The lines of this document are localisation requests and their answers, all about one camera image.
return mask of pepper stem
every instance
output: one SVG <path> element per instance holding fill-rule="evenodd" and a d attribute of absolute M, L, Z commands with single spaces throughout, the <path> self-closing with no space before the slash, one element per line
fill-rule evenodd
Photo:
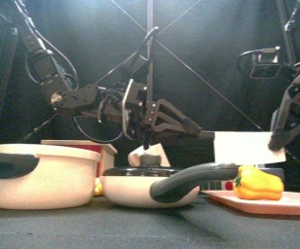
<path fill-rule="evenodd" d="M 235 179 L 234 179 L 234 185 L 235 185 L 235 187 L 240 186 L 240 176 L 235 177 Z"/>

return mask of saucepan handle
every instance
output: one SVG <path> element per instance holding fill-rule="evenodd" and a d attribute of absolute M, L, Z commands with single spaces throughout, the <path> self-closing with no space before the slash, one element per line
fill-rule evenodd
<path fill-rule="evenodd" d="M 234 163 L 203 163 L 183 169 L 149 187 L 149 196 L 163 203 L 180 200 L 203 181 L 226 181 L 236 176 Z"/>
<path fill-rule="evenodd" d="M 38 158 L 28 154 L 0 153 L 0 179 L 17 178 L 34 168 Z"/>

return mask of box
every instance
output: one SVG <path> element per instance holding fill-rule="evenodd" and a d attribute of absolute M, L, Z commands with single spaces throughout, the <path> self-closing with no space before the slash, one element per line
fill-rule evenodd
<path fill-rule="evenodd" d="M 100 160 L 96 167 L 96 177 L 101 176 L 103 171 L 113 167 L 116 149 L 111 144 L 97 144 L 87 140 L 41 140 L 40 144 L 68 146 L 97 152 Z"/>

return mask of paper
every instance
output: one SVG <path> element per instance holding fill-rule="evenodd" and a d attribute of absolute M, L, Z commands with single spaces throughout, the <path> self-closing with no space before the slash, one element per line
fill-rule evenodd
<path fill-rule="evenodd" d="M 284 161 L 284 152 L 280 149 L 272 152 L 268 149 L 271 132 L 215 132 L 215 162 L 240 164 L 263 164 Z"/>

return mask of yellow bell pepper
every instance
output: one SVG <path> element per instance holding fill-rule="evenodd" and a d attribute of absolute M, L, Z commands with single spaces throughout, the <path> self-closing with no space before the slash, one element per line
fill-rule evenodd
<path fill-rule="evenodd" d="M 279 200 L 283 191 L 280 179 L 254 165 L 240 165 L 232 191 L 240 199 Z"/>

